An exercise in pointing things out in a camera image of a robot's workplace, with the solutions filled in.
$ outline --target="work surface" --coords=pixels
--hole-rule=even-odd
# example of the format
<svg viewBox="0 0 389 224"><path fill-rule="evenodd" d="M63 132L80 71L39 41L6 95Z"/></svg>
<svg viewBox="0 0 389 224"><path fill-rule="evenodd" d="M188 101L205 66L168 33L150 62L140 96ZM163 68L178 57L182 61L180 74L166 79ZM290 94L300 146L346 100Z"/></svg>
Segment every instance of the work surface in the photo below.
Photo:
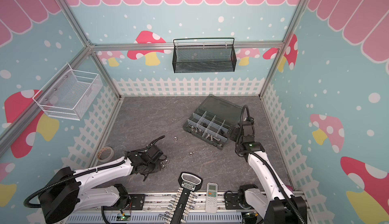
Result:
<svg viewBox="0 0 389 224"><path fill-rule="evenodd" d="M255 141L262 143L281 180L290 184L259 97L222 98L237 105L248 105L250 116L255 120ZM180 173L188 171L203 178L203 191L208 182L217 183L219 191L236 191L240 185L249 183L263 190L254 170L244 158L235 154L233 141L228 140L224 149L218 150L182 129L192 112L205 99L205 96L125 98L105 144L114 149L112 160L123 156L125 150L143 148L153 139L165 135L156 145L167 155L169 163L166 169L150 174L144 182L143 176L137 174L116 178L99 187L121 183L129 192L175 192L179 187Z"/></svg>

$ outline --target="white remote control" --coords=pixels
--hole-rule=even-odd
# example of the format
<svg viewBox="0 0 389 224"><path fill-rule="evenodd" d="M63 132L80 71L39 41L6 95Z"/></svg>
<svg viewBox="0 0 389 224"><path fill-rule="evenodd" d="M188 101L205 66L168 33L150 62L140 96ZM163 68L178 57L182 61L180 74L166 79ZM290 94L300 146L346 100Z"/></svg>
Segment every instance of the white remote control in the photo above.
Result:
<svg viewBox="0 0 389 224"><path fill-rule="evenodd" d="M207 197L205 199L205 211L208 213L216 213L217 210L217 184L207 184Z"/></svg>

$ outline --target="black mesh basket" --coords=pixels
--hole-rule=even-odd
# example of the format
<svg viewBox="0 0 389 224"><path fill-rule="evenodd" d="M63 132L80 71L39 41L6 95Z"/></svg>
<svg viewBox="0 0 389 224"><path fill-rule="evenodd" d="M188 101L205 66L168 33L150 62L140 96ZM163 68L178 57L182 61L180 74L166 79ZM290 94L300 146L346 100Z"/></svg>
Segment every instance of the black mesh basket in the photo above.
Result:
<svg viewBox="0 0 389 224"><path fill-rule="evenodd" d="M185 38L173 43L174 73L235 71L234 38Z"/></svg>

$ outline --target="wire mesh basket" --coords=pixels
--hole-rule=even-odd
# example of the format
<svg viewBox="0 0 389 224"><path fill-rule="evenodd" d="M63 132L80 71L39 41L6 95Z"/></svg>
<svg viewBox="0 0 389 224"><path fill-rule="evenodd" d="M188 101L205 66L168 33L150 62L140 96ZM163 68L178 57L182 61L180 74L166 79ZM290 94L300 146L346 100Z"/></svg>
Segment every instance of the wire mesh basket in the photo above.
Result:
<svg viewBox="0 0 389 224"><path fill-rule="evenodd" d="M81 120L102 87L99 74L70 68L33 100L49 117Z"/></svg>
<svg viewBox="0 0 389 224"><path fill-rule="evenodd" d="M234 38L174 39L174 73L235 71L234 41Z"/></svg>

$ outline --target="white mesh basket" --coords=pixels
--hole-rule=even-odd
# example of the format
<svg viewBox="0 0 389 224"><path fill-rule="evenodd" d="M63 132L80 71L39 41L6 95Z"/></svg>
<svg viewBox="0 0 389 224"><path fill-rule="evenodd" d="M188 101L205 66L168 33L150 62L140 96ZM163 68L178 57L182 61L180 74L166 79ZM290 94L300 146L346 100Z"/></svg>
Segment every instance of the white mesh basket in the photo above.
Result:
<svg viewBox="0 0 389 224"><path fill-rule="evenodd" d="M49 117L81 120L102 87L99 74L70 68L44 95L39 95L42 88L33 100Z"/></svg>

